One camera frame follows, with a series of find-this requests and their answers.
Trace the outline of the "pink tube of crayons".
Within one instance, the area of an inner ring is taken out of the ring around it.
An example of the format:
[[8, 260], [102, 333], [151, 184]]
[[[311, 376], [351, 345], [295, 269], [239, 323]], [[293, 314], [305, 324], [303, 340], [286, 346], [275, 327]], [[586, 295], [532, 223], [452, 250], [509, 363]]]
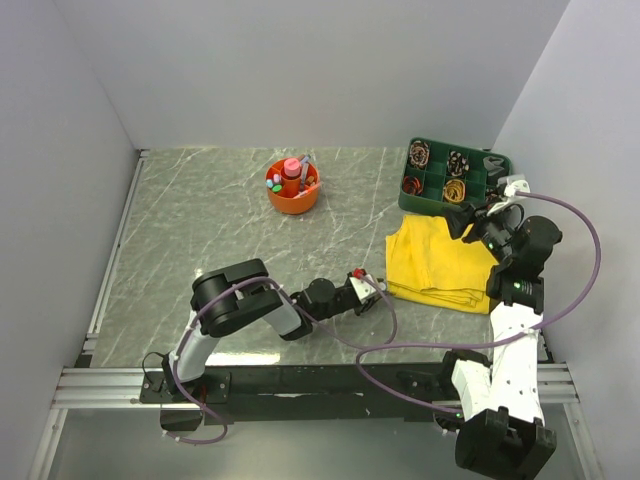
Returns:
[[287, 158], [281, 169], [283, 195], [293, 198], [299, 193], [301, 165], [298, 158]]

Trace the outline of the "white pen lilac cap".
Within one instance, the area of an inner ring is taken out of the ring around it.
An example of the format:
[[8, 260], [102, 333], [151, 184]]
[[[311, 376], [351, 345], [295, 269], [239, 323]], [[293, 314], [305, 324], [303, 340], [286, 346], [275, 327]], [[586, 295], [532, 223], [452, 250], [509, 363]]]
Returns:
[[300, 193], [302, 193], [305, 190], [306, 178], [307, 178], [308, 169], [309, 169], [309, 161], [310, 161], [310, 157], [308, 155], [304, 155], [300, 159], [300, 165], [301, 165], [300, 184], [299, 184]]

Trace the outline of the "orange pen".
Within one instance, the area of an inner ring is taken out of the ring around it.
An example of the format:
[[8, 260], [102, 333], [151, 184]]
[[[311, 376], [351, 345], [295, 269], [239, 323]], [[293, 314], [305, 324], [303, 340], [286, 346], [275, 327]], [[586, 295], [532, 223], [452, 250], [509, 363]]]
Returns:
[[303, 198], [303, 197], [311, 194], [312, 192], [315, 192], [316, 190], [318, 190], [318, 188], [320, 186], [321, 186], [321, 182], [315, 183], [315, 184], [309, 186], [308, 188], [305, 188], [304, 191], [299, 192], [295, 197], [293, 197], [293, 199]]

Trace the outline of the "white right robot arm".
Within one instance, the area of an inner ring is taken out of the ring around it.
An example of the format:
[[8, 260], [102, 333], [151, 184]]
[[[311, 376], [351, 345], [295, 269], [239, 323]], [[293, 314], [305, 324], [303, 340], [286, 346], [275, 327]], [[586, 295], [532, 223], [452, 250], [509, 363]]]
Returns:
[[452, 238], [479, 241], [496, 260], [486, 293], [497, 304], [490, 313], [492, 357], [475, 350], [454, 352], [455, 361], [440, 371], [438, 385], [444, 395], [461, 401], [459, 467], [491, 479], [533, 479], [557, 446], [540, 405], [536, 327], [544, 311], [541, 274], [562, 233], [545, 217], [526, 217], [515, 227], [508, 218], [498, 204], [445, 212]]

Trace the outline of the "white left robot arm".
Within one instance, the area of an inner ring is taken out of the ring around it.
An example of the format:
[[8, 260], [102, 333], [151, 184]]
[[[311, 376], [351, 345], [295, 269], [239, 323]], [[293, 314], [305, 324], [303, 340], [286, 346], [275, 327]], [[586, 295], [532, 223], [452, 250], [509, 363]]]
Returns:
[[176, 401], [193, 399], [219, 341], [258, 320], [293, 341], [312, 333], [316, 322], [366, 312], [386, 290], [383, 279], [363, 269], [349, 273], [341, 286], [317, 278], [291, 295], [260, 259], [207, 272], [192, 283], [192, 314], [176, 347], [163, 357], [164, 389]]

